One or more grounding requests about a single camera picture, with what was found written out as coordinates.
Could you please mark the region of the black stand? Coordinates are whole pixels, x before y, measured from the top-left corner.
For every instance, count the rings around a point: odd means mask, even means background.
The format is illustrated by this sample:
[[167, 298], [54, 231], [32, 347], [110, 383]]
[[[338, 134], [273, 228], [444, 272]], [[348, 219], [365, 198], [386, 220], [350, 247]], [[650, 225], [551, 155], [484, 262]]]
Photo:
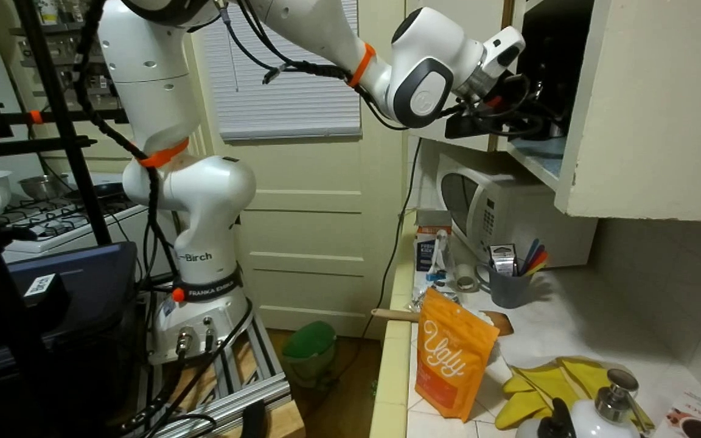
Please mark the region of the black stand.
[[[80, 186], [80, 192], [98, 244], [111, 243], [105, 219], [91, 181], [82, 148], [67, 108], [59, 79], [41, 28], [33, 0], [12, 0], [21, 27], [33, 48], [37, 70], [51, 106], [60, 145]], [[112, 438], [100, 408], [93, 408], [80, 392], [64, 385], [69, 371], [57, 365], [37, 332], [27, 306], [9, 274], [0, 246], [0, 336], [19, 366], [25, 383], [41, 405], [41, 413], [51, 424], [51, 432], [62, 438]]]

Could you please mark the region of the shelf with jars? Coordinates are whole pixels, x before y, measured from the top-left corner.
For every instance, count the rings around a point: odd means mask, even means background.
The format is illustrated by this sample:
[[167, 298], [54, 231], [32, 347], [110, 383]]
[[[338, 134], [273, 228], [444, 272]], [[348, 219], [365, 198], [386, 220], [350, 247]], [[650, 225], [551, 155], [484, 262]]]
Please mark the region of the shelf with jars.
[[[64, 100], [70, 111], [78, 111], [80, 105], [77, 103], [74, 91], [72, 66], [90, 0], [32, 0], [32, 3], [41, 22], [41, 30]], [[84, 87], [95, 109], [99, 111], [122, 109], [98, 40], [94, 41], [89, 50]]]

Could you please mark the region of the yellow rubber gloves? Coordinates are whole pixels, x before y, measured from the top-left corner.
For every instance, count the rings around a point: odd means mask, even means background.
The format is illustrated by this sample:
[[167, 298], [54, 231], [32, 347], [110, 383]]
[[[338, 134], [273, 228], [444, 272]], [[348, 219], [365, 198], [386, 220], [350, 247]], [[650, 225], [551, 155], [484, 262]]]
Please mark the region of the yellow rubber gloves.
[[[494, 425], [502, 431], [517, 430], [524, 420], [549, 416], [553, 413], [555, 397], [564, 400], [568, 408], [578, 401], [593, 401], [598, 390], [609, 385], [609, 369], [629, 372], [623, 367], [579, 356], [560, 356], [545, 365], [531, 368], [512, 367], [512, 376], [503, 385], [506, 402], [495, 416]], [[632, 396], [634, 401], [638, 391]], [[655, 429], [654, 423], [637, 401], [635, 405], [640, 410], [645, 427], [640, 426], [634, 415], [631, 414], [630, 419], [640, 430], [641, 438], [647, 438]]]

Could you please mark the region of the white and blue carton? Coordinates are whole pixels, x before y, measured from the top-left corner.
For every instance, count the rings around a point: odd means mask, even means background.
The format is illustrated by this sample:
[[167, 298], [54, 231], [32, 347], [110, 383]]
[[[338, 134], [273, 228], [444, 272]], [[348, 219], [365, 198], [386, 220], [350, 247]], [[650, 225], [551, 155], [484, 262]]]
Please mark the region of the white and blue carton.
[[446, 272], [446, 254], [452, 233], [450, 213], [420, 209], [416, 211], [415, 224], [415, 269], [425, 273], [428, 279], [440, 278]]

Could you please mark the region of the white microwave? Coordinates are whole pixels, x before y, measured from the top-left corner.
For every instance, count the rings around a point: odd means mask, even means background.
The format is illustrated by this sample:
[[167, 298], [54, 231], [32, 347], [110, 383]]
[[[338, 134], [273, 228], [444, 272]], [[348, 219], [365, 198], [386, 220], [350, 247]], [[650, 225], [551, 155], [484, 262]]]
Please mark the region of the white microwave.
[[491, 153], [462, 157], [440, 153], [436, 171], [439, 194], [441, 177], [456, 172], [478, 185], [468, 219], [470, 243], [465, 244], [481, 262], [489, 259], [489, 246], [512, 243], [520, 259], [526, 257], [535, 238], [545, 244], [549, 267], [582, 266], [588, 261], [596, 220], [570, 217], [557, 210], [556, 194], [529, 174], [516, 160]]

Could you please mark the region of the metal bowl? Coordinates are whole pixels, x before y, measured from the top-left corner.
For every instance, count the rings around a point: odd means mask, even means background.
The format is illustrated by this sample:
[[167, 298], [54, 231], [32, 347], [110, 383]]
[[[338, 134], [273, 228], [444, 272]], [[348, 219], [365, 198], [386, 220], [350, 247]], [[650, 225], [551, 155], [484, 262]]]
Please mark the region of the metal bowl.
[[35, 201], [61, 198], [72, 191], [67, 174], [23, 178], [18, 183], [26, 196]]

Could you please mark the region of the clear plastic bag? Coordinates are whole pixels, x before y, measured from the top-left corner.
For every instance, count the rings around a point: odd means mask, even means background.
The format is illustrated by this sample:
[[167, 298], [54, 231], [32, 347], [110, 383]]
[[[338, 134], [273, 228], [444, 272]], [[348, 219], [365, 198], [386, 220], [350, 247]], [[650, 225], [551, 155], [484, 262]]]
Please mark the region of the clear plastic bag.
[[409, 310], [418, 313], [426, 291], [433, 288], [446, 299], [460, 303], [459, 294], [451, 281], [455, 262], [450, 252], [451, 232], [447, 227], [419, 227], [414, 239], [415, 273]]

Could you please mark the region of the silver foil packet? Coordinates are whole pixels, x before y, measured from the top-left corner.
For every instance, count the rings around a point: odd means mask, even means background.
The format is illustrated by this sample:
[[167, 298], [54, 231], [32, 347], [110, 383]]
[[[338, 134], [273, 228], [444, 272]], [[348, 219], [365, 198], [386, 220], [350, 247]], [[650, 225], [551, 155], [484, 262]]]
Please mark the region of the silver foil packet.
[[514, 244], [489, 246], [489, 256], [490, 265], [498, 274], [506, 277], [518, 276], [518, 258]]

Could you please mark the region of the green bin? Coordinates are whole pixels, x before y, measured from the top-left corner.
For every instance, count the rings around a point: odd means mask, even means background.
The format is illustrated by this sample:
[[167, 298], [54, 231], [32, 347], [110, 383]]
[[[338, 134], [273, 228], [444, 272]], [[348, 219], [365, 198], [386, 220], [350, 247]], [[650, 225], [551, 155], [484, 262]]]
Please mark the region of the green bin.
[[281, 348], [287, 378], [301, 388], [326, 390], [333, 383], [336, 343], [334, 328], [323, 321], [292, 333]]

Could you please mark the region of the dark blue case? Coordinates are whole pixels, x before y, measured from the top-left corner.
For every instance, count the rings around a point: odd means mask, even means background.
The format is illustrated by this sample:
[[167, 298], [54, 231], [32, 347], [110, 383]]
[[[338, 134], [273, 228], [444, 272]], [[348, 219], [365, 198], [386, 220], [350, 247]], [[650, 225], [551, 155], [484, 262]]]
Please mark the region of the dark blue case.
[[[70, 294], [66, 316], [55, 329], [41, 333], [52, 354], [88, 349], [124, 330], [134, 311], [136, 246], [119, 242], [9, 263], [7, 269], [23, 297], [34, 278], [60, 274]], [[13, 363], [0, 339], [0, 367]]]

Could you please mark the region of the microwave door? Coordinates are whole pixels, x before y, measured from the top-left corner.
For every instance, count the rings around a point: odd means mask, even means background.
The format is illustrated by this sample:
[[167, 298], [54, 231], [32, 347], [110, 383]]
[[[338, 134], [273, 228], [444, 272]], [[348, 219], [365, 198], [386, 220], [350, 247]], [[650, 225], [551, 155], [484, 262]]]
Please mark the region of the microwave door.
[[465, 243], [470, 243], [468, 219], [471, 203], [478, 185], [465, 175], [448, 172], [439, 182], [439, 194], [442, 203], [450, 213], [456, 235]]

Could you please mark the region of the roll of tape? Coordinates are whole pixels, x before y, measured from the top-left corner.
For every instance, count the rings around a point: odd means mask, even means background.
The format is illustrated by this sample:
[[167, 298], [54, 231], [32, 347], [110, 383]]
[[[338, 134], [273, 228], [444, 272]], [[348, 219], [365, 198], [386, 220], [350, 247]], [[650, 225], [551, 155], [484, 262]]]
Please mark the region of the roll of tape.
[[475, 265], [460, 263], [453, 274], [453, 288], [461, 292], [476, 292], [480, 288]]

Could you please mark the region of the white soap dispenser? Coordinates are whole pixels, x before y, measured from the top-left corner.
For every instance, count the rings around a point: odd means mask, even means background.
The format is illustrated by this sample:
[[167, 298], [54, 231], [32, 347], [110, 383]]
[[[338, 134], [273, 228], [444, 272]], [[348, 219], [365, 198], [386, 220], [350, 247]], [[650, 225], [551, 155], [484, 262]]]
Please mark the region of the white soap dispenser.
[[[623, 369], [607, 371], [609, 385], [598, 390], [593, 401], [577, 401], [570, 410], [577, 438], [641, 438], [640, 430], [630, 419], [637, 418], [645, 427], [633, 394], [639, 390], [635, 377]], [[537, 438], [540, 419], [524, 420], [515, 432], [515, 438]]]

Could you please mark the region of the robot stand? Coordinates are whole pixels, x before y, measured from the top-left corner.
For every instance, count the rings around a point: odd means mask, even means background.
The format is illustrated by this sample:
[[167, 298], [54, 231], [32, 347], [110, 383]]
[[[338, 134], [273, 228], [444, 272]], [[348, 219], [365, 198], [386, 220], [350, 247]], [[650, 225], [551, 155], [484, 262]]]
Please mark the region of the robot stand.
[[301, 437], [304, 424], [283, 367], [253, 305], [228, 336], [214, 338], [208, 322], [183, 330], [180, 351], [198, 356], [149, 366], [139, 389], [139, 409], [153, 415], [120, 438]]

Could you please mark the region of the orange pouch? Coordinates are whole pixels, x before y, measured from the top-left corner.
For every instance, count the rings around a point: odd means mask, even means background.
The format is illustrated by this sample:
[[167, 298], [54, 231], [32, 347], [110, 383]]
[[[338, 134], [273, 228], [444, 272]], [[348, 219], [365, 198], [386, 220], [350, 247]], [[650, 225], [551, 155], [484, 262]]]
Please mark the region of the orange pouch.
[[498, 327], [428, 288], [417, 327], [416, 393], [440, 416], [467, 422], [499, 335]]

